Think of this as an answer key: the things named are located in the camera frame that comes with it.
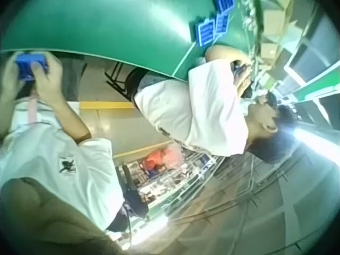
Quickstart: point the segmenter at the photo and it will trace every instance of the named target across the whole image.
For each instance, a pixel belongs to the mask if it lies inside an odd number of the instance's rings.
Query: yellow stripe
[[[80,109],[134,109],[131,102],[82,101]]]
[[[171,143],[171,142],[172,142],[172,141],[161,142],[161,143],[159,143],[159,144],[147,146],[147,147],[144,147],[144,148],[141,148],[141,149],[123,152],[123,153],[114,155],[113,158],[119,158],[119,157],[123,157],[123,156],[126,156],[126,155],[138,153],[138,152],[141,152],[141,151],[144,151],[144,150],[154,149],[154,148],[156,148],[156,147],[160,147],[160,146],[163,146],[163,145],[167,145],[167,144],[169,144],[169,143]]]

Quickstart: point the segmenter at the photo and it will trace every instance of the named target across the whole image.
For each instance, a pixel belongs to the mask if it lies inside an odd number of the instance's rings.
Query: blue tray
[[[215,19],[206,19],[196,25],[196,40],[200,47],[212,43],[215,38]]]
[[[215,0],[219,13],[229,12],[235,6],[235,0]]]
[[[229,17],[229,13],[216,14],[215,37],[219,37],[228,32]]]

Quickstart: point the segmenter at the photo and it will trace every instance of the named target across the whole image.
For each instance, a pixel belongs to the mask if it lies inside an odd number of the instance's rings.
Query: metal chair
[[[104,74],[108,78],[106,83],[109,84],[128,101],[133,102],[133,96],[137,93],[138,84],[141,79],[146,75],[148,70],[141,67],[136,67],[129,73],[125,81],[120,81],[118,80],[118,77],[123,65],[123,63],[117,62],[111,74],[105,71]]]

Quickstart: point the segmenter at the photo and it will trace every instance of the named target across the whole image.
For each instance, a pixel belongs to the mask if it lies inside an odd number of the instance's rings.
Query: white t-shirt
[[[189,71],[189,84],[166,80],[137,93],[135,102],[159,131],[189,148],[217,156],[242,154],[248,138],[230,62],[218,59]]]
[[[22,103],[0,148],[0,188],[10,179],[33,178],[104,230],[123,204],[111,142],[89,139],[77,145],[55,125],[49,111],[38,112],[40,122],[22,120],[18,125],[19,115],[24,117]]]

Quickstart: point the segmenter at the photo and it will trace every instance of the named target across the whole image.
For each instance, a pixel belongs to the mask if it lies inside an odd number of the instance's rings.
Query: blue container
[[[215,37],[219,37],[228,31],[229,13],[216,14]]]
[[[219,13],[229,12],[235,6],[235,0],[215,0]]]
[[[38,62],[42,65],[45,73],[48,71],[48,66],[44,55],[35,54],[21,54],[19,55],[15,62],[19,67],[19,79],[24,81],[33,81],[34,75],[31,70],[31,63]]]
[[[212,43],[215,38],[215,19],[206,19],[196,25],[196,40],[200,47]]]

